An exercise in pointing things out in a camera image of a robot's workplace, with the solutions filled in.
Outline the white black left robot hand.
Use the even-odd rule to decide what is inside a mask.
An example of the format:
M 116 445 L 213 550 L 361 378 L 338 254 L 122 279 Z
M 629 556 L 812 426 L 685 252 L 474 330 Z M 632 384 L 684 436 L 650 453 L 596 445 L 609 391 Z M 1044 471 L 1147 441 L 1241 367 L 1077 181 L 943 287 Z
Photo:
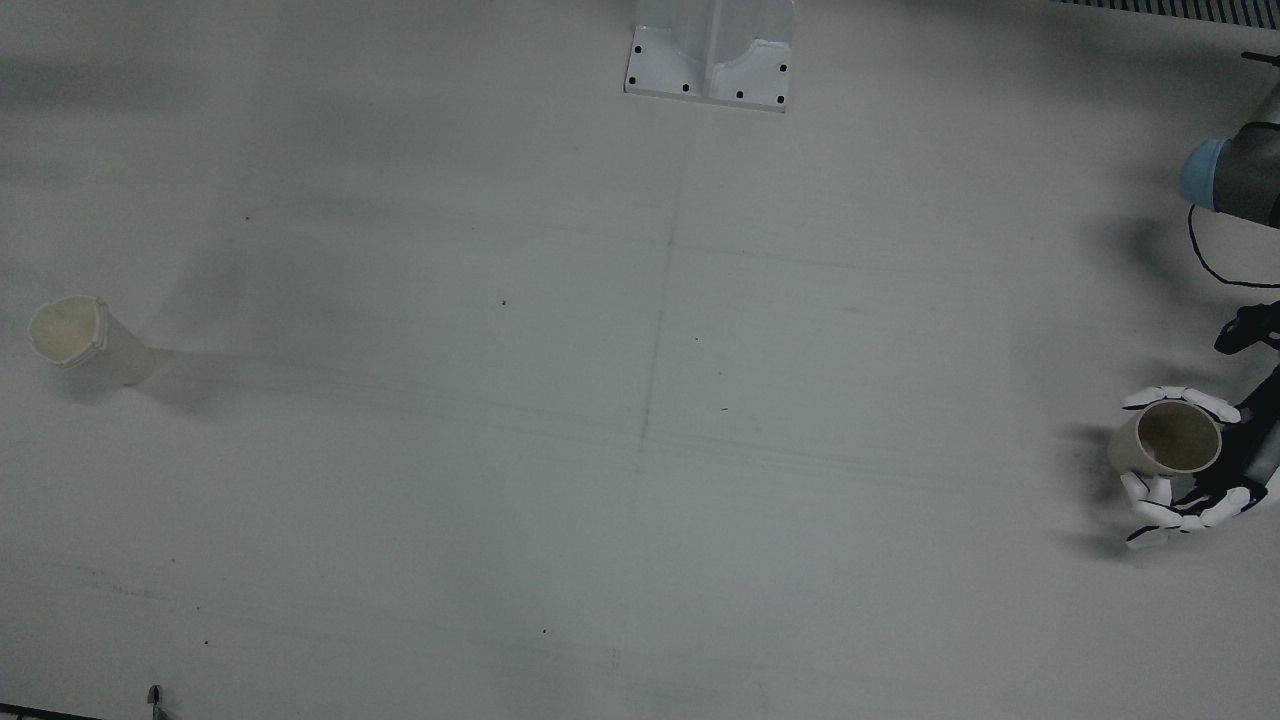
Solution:
M 1142 524 L 1139 550 L 1222 525 L 1277 501 L 1277 372 L 1239 404 L 1188 386 L 1149 386 L 1123 401 L 1135 416 L 1108 460 Z

